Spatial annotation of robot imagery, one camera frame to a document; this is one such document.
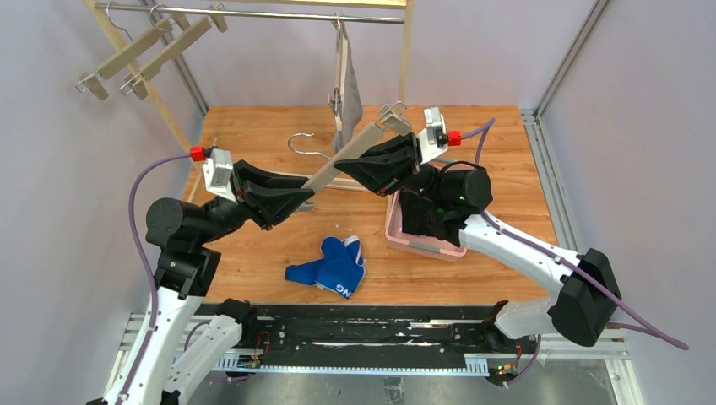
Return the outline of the wooden hanger with blue underwear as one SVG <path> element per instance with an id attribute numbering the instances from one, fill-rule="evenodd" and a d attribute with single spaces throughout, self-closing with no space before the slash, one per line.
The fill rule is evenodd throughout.
<path id="1" fill-rule="evenodd" d="M 412 125 L 404 118 L 404 112 L 406 110 L 407 106 L 401 101 L 382 107 L 378 112 L 378 118 L 374 122 L 366 125 L 346 146 L 334 154 L 318 172 L 308 179 L 302 188 L 310 188 L 315 192 L 314 195 L 316 195 L 339 174 L 344 174 L 344 167 L 334 167 L 334 163 L 338 159 L 357 158 L 374 145 L 386 142 L 397 135 L 405 135 L 408 132 L 413 132 Z M 374 194 L 380 197 L 389 195 L 384 193 Z"/>

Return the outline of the black underwear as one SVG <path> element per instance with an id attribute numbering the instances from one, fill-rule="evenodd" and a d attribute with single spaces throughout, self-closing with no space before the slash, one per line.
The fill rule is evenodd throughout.
<path id="1" fill-rule="evenodd" d="M 399 194 L 402 231 L 409 235 L 429 236 L 460 247 L 459 230 L 464 216 L 446 211 L 435 203 L 408 191 Z"/>

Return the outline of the blue underwear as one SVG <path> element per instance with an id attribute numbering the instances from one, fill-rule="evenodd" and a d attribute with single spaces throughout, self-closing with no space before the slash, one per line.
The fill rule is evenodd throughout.
<path id="1" fill-rule="evenodd" d="M 319 249 L 322 258 L 287 266 L 285 280 L 317 286 L 350 299 L 366 276 L 360 238 L 357 235 L 344 239 L 329 236 Z"/>

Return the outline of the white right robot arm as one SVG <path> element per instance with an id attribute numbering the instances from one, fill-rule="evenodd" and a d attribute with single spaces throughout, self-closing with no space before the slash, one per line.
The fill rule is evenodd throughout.
<path id="1" fill-rule="evenodd" d="M 424 161 L 410 133 L 359 157 L 339 158 L 334 168 L 381 197 L 414 195 L 425 204 L 417 219 L 427 235 L 489 256 L 547 292 L 542 299 L 496 303 L 483 321 L 492 344 L 558 333 L 593 347 L 615 313 L 621 293 L 608 257 L 594 248 L 578 253 L 553 246 L 489 213 L 491 179 L 485 167 Z"/>

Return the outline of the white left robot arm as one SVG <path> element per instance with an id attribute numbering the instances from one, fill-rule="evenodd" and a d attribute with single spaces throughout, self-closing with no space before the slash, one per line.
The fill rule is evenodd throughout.
<path id="1" fill-rule="evenodd" d="M 228 299 L 188 349 L 176 353 L 220 263 L 220 252 L 208 243 L 236 232 L 248 220 L 271 230 L 314 195 L 308 181 L 240 160 L 225 176 L 227 196 L 202 206 L 163 197 L 149 207 L 145 239 L 160 248 L 156 268 L 149 271 L 149 306 L 127 362 L 95 403 L 185 404 L 229 349 L 257 337 L 257 309 Z"/>

